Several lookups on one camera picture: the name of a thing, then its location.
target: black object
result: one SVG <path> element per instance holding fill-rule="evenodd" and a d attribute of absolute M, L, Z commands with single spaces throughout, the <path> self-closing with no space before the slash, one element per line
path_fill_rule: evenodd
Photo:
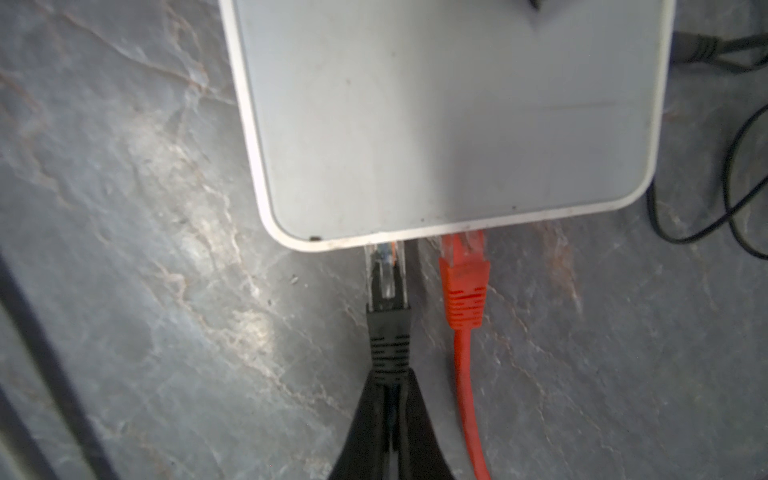
<path fill-rule="evenodd" d="M 677 245 L 685 245 L 688 243 L 693 243 L 698 240 L 701 240 L 702 238 L 706 237 L 707 235 L 711 234 L 718 228 L 722 227 L 726 222 L 728 223 L 728 226 L 730 227 L 730 231 L 733 234 L 733 238 L 736 239 L 736 242 L 749 254 L 753 257 L 759 258 L 761 260 L 768 260 L 768 253 L 764 253 L 753 247 L 744 237 L 744 235 L 739 230 L 739 227 L 736 225 L 735 217 L 736 215 L 749 204 L 754 197 L 760 193 L 760 191 L 765 188 L 765 186 L 768 184 L 768 175 L 766 175 L 760 182 L 757 183 L 757 185 L 750 190 L 750 192 L 742 198 L 739 203 L 736 205 L 731 204 L 731 194 L 730 194 L 730 179 L 733 174 L 733 162 L 736 159 L 736 155 L 739 152 L 739 147 L 741 146 L 741 143 L 746 136 L 747 133 L 749 133 L 751 127 L 757 122 L 766 112 L 768 112 L 768 104 L 764 105 L 756 111 L 750 118 L 747 120 L 744 125 L 739 129 L 738 133 L 736 134 L 736 137 L 733 139 L 733 141 L 730 144 L 730 147 L 728 148 L 728 152 L 726 153 L 725 161 L 723 162 L 723 172 L 721 174 L 721 180 L 723 182 L 723 203 L 725 204 L 725 210 L 726 213 L 715 220 L 712 224 L 710 224 L 708 227 L 704 228 L 703 230 L 694 233 L 693 235 L 690 235 L 688 237 L 683 238 L 675 238 L 672 237 L 670 234 L 668 234 L 664 229 L 661 227 L 659 223 L 659 214 L 657 211 L 657 201 L 656 201 L 656 184 L 655 180 L 650 183 L 650 186 L 648 187 L 648 192 L 646 193 L 646 205 L 648 209 L 648 216 L 650 217 L 650 225 L 653 227 L 654 232 L 656 234 L 666 240 L 670 243 L 675 243 Z"/>
<path fill-rule="evenodd" d="M 16 409 L 0 389 L 0 449 L 7 454 L 12 475 L 27 480 L 58 478 L 27 430 Z"/>
<path fill-rule="evenodd" d="M 676 31 L 672 35 L 670 63 L 707 63 L 733 73 L 747 73 L 760 70 L 768 65 L 768 55 L 762 54 L 760 59 L 751 65 L 725 59 L 723 56 L 738 51 L 756 50 L 768 47 L 768 34 L 751 35 L 749 37 L 725 40 L 712 35 L 699 35 L 685 31 Z"/>
<path fill-rule="evenodd" d="M 48 341 L 38 317 L 13 280 L 2 255 L 0 255 L 0 304 L 11 317 L 35 368 L 94 476 L 98 480 L 118 480 L 118 474 L 112 468 L 96 432 L 88 421 L 78 395 L 61 367 L 53 345 Z"/>
<path fill-rule="evenodd" d="M 396 453 L 399 480 L 454 480 L 429 421 L 416 375 L 409 368 L 411 310 L 397 265 L 395 296 L 381 294 L 372 272 L 368 330 L 373 368 L 346 443 L 329 480 L 385 480 Z"/>

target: black cable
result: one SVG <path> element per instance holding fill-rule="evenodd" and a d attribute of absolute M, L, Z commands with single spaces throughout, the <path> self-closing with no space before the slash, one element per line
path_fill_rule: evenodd
<path fill-rule="evenodd" d="M 725 40 L 712 35 L 676 31 L 672 35 L 670 63 L 672 65 L 706 63 L 736 74 L 747 73 L 765 68 L 768 65 L 768 55 L 761 55 L 760 59 L 751 65 L 726 60 L 723 55 L 766 47 L 768 47 L 768 34 L 765 33 Z"/>
<path fill-rule="evenodd" d="M 0 304 L 8 312 L 88 467 L 98 480 L 118 480 L 53 345 L 0 255 Z"/>
<path fill-rule="evenodd" d="M 58 478 L 21 416 L 0 388 L 0 458 L 3 456 L 14 478 Z"/>
<path fill-rule="evenodd" d="M 750 190 L 750 192 L 742 198 L 739 203 L 737 203 L 734 206 L 731 206 L 730 202 L 730 179 L 733 173 L 733 163 L 736 160 L 736 156 L 739 152 L 739 147 L 742 144 L 742 141 L 747 133 L 749 133 L 751 127 L 757 122 L 766 112 L 768 112 L 768 104 L 764 105 L 761 109 L 759 109 L 757 112 L 755 112 L 752 117 L 750 117 L 749 120 L 747 120 L 744 125 L 739 129 L 738 133 L 736 134 L 736 137 L 731 142 L 730 146 L 728 147 L 728 152 L 726 153 L 725 161 L 723 162 L 723 173 L 721 176 L 721 180 L 723 182 L 723 203 L 725 204 L 725 210 L 726 213 L 715 220 L 712 224 L 707 226 L 706 228 L 702 229 L 701 231 L 694 233 L 693 235 L 690 235 L 688 237 L 682 237 L 682 238 L 675 238 L 672 237 L 670 234 L 664 231 L 664 229 L 661 227 L 661 224 L 659 223 L 659 215 L 658 215 L 658 207 L 657 207 L 657 201 L 656 201 L 656 180 L 654 179 L 651 181 L 650 186 L 648 187 L 648 191 L 646 193 L 646 203 L 648 208 L 648 216 L 650 217 L 650 225 L 653 227 L 654 232 L 656 232 L 656 235 L 663 238 L 667 242 L 675 243 L 676 245 L 685 245 L 688 243 L 693 243 L 698 240 L 701 240 L 702 238 L 706 237 L 707 235 L 711 234 L 718 228 L 722 227 L 726 222 L 730 226 L 730 231 L 733 233 L 733 237 L 736 239 L 736 242 L 741 245 L 741 247 L 753 257 L 759 258 L 761 260 L 768 260 L 768 253 L 764 253 L 753 247 L 749 242 L 746 241 L 746 238 L 744 238 L 744 235 L 739 230 L 738 226 L 736 225 L 735 217 L 736 215 L 749 204 L 750 201 L 754 199 L 754 197 L 757 196 L 757 194 L 760 193 L 760 191 L 768 185 L 768 175 L 766 175 L 760 182 L 757 183 L 757 185 Z"/>

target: red ethernet cable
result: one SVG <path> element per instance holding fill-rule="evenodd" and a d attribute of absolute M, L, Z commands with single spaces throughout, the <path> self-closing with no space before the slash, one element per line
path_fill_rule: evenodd
<path fill-rule="evenodd" d="M 445 316 L 455 331 L 453 349 L 458 410 L 462 416 L 464 440 L 477 480 L 491 480 L 480 444 L 469 375 L 472 329 L 482 324 L 488 275 L 491 272 L 491 263 L 483 253 L 484 246 L 485 238 L 481 230 L 445 235 L 442 237 L 440 258 Z"/>

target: gray marble surface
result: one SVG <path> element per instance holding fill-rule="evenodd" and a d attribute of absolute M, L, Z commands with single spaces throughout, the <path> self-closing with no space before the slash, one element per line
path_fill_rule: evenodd
<path fill-rule="evenodd" d="M 759 7 L 685 0 L 677 27 L 745 34 Z M 766 78 L 670 75 L 670 229 L 719 214 L 721 157 Z M 741 187 L 765 174 L 767 127 Z M 746 219 L 763 247 L 766 215 L 763 195 Z M 262 228 L 215 0 L 0 2 L 0 249 L 123 478 L 325 478 L 369 368 L 362 252 Z M 472 478 L 435 242 L 409 255 L 412 363 Z M 675 247 L 637 202 L 490 230 L 488 255 L 472 374 L 495 480 L 768 473 L 768 264 L 728 232 Z M 5 317 L 0 383 L 61 477 L 89 478 Z"/>

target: transparent connector plug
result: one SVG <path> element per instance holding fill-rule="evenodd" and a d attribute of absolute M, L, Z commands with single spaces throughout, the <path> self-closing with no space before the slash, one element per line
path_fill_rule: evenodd
<path fill-rule="evenodd" d="M 369 310 L 407 308 L 405 243 L 368 245 L 365 252 Z"/>

